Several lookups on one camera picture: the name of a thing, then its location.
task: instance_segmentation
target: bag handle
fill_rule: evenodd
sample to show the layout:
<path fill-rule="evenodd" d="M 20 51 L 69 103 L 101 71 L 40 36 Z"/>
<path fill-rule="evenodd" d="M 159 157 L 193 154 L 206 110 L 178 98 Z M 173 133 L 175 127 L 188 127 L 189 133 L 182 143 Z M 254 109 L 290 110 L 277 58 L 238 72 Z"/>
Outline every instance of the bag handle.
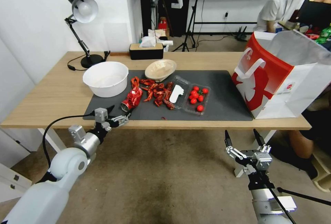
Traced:
<path fill-rule="evenodd" d="M 247 48 L 243 52 L 243 55 L 239 61 L 238 66 L 234 69 L 235 73 L 237 73 L 241 79 L 250 78 L 258 67 L 262 67 L 262 68 L 265 67 L 265 61 L 263 59 L 259 58 L 257 61 L 255 61 L 255 63 L 246 72 L 244 72 L 245 70 L 242 66 L 241 61 L 244 59 L 250 60 L 252 54 L 253 54 L 253 49 Z"/>

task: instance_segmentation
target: man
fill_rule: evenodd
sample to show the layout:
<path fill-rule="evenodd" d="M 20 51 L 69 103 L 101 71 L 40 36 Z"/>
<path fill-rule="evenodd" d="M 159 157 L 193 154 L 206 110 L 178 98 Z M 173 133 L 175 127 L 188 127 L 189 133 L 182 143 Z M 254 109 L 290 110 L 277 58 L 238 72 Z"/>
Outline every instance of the man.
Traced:
<path fill-rule="evenodd" d="M 328 103 L 326 102 L 327 94 L 329 94 Z M 322 101 L 312 107 L 321 107 L 321 103 L 324 101 L 323 108 L 315 111 L 305 110 L 302 113 L 312 126 L 310 130 L 288 131 L 288 146 L 282 144 L 281 140 L 274 139 L 270 142 L 272 155 L 283 162 L 306 171 L 310 178 L 317 176 L 317 171 L 311 163 L 314 144 L 317 144 L 320 149 L 331 156 L 331 86 L 324 90 L 320 98 Z"/>
<path fill-rule="evenodd" d="M 287 21 L 304 0 L 268 0 L 261 10 L 254 31 L 275 33 L 279 21 Z"/>

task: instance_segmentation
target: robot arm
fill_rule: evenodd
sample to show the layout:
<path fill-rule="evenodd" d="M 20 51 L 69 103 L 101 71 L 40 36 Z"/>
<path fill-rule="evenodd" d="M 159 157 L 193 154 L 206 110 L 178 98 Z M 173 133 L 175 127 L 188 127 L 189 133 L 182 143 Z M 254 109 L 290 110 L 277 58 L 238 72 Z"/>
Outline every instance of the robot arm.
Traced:
<path fill-rule="evenodd" d="M 112 128 L 125 125 L 131 112 L 108 119 L 111 108 L 95 110 L 95 127 L 87 133 L 82 126 L 73 125 L 69 132 L 74 139 L 74 147 L 57 153 L 51 162 L 48 175 L 56 182 L 47 180 L 31 186 L 10 211 L 3 223 L 6 224 L 55 224 L 64 210 L 69 191 L 77 178 L 96 157 L 97 147 Z"/>
<path fill-rule="evenodd" d="M 253 196 L 253 207 L 258 224 L 295 223 L 288 214 L 288 211 L 294 211 L 297 208 L 292 197 L 277 197 L 272 190 L 275 186 L 266 175 L 272 162 L 272 157 L 269 155 L 271 146 L 265 144 L 255 129 L 254 134 L 259 144 L 258 149 L 239 151 L 232 146 L 229 133 L 225 131 L 225 152 L 244 166 L 243 170 L 250 181 L 248 189 Z M 283 213 L 287 215 L 288 219 L 282 216 Z"/>

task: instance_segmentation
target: gray table mat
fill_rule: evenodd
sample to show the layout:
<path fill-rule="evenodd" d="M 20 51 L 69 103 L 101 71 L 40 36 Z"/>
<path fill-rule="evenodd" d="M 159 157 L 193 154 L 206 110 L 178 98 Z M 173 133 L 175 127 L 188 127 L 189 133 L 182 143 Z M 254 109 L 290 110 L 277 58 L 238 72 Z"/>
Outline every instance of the gray table mat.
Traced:
<path fill-rule="evenodd" d="M 147 92 L 143 90 L 142 100 L 139 106 L 132 112 L 131 120 L 167 120 L 176 121 L 251 121 L 252 115 L 233 84 L 228 71 L 175 71 L 164 82 L 165 84 L 178 75 L 183 79 L 195 84 L 209 86 L 211 92 L 203 115 L 195 115 L 182 109 L 169 110 L 164 104 L 157 107 L 154 98 L 150 102 L 143 102 L 147 98 Z M 126 98 L 131 88 L 131 78 L 137 76 L 145 78 L 144 70 L 130 70 L 128 75 L 128 86 L 119 95 L 112 98 L 101 98 L 94 95 L 87 107 L 85 114 L 97 108 L 107 108 L 115 105 L 110 113 L 112 116 L 122 115 L 120 103 Z M 84 117 L 86 120 L 94 119 L 93 116 Z"/>

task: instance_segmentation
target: black shorts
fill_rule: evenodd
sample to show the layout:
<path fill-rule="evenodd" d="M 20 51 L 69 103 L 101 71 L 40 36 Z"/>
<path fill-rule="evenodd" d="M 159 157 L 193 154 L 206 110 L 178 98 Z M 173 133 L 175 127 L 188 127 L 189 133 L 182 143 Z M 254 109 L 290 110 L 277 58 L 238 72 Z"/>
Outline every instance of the black shorts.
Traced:
<path fill-rule="evenodd" d="M 301 134 L 307 139 L 313 140 L 322 150 L 331 154 L 331 110 L 305 110 L 302 115 L 312 128 L 301 130 Z"/>

